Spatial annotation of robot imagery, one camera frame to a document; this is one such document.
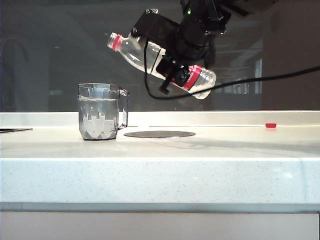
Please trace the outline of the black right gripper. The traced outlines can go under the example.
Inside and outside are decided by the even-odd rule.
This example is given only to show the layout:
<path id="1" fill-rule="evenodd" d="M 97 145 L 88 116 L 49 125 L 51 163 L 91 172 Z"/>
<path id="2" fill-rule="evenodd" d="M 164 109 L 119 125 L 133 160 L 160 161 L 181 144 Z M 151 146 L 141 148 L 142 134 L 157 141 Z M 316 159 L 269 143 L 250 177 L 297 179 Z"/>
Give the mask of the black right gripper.
<path id="1" fill-rule="evenodd" d="M 208 95 L 216 84 L 209 70 L 215 59 L 214 36 L 197 21 L 161 21 L 159 44 L 165 49 L 156 66 L 158 78 L 165 78 L 159 90 L 168 94 L 170 84 L 192 95 Z"/>

